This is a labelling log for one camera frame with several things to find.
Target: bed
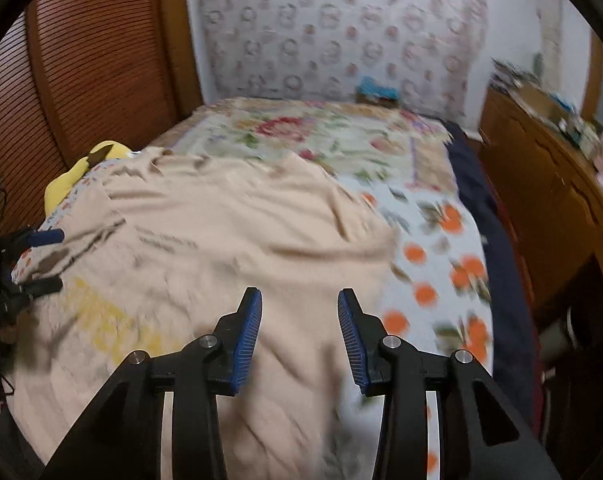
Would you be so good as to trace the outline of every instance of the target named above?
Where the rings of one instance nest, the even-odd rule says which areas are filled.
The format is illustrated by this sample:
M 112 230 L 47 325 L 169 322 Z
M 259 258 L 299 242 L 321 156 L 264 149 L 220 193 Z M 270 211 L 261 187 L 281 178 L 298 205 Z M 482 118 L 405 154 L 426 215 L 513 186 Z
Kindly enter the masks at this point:
M 400 233 L 375 311 L 387 330 L 425 351 L 470 349 L 537 428 L 531 316 L 498 204 L 457 124 L 368 105 L 238 98 L 199 108 L 152 146 L 263 162 L 293 150 L 320 165 Z M 82 191 L 118 163 L 107 161 L 91 170 L 42 228 L 57 226 Z M 28 273 L 31 258 L 26 254 L 15 267 L 16 280 Z M 37 442 L 36 418 L 25 409 L 31 404 L 24 400 L 27 387 L 19 370 L 17 361 L 16 395 L 9 402 L 16 427 L 10 431 L 22 430 L 35 456 L 45 461 L 54 448 L 44 449 Z M 321 474 L 367 479 L 374 466 L 382 403 L 364 402 L 357 387 L 346 383 Z M 438 478 L 437 407 L 434 397 L 428 402 L 429 477 Z

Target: wooden closet door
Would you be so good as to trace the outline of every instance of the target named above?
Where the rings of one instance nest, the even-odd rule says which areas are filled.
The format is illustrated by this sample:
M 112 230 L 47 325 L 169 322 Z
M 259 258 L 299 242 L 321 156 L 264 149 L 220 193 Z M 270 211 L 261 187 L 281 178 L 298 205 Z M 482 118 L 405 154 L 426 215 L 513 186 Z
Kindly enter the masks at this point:
M 8 192 L 0 233 L 43 221 L 45 187 L 65 171 L 30 70 L 22 14 L 0 43 L 0 176 Z
M 36 0 L 39 83 L 74 160 L 141 149 L 177 122 L 157 0 Z

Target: wooden cabinet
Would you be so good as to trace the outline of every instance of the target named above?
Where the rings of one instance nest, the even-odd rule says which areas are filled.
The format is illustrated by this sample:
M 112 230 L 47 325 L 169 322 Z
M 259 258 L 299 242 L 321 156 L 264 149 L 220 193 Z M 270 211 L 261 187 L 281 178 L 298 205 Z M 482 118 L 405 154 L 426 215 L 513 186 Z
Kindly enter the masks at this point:
M 543 318 L 587 264 L 603 276 L 603 193 L 594 169 L 559 134 L 489 89 L 480 158 L 508 210 Z

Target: wooden dresser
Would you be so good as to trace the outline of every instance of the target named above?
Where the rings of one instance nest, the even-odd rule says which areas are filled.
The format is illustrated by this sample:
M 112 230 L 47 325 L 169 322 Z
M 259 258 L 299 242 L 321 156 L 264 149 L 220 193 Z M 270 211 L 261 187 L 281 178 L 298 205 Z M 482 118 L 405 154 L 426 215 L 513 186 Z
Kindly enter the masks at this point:
M 489 89 L 479 156 L 510 215 L 533 316 L 543 327 L 579 308 L 603 338 L 603 193 L 559 133 Z

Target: navy blue bed sheet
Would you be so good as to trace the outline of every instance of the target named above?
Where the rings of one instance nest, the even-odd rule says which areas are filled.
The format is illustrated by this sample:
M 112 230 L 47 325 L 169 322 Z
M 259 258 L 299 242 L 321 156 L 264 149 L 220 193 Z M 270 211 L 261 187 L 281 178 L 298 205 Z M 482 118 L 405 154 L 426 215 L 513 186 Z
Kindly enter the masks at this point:
M 453 136 L 448 154 L 459 198 L 486 237 L 486 267 L 492 297 L 493 377 L 531 428 L 539 425 L 540 386 L 537 376 L 537 334 L 528 307 L 515 254 L 502 225 L 491 187 L 479 159 L 455 123 L 445 123 Z

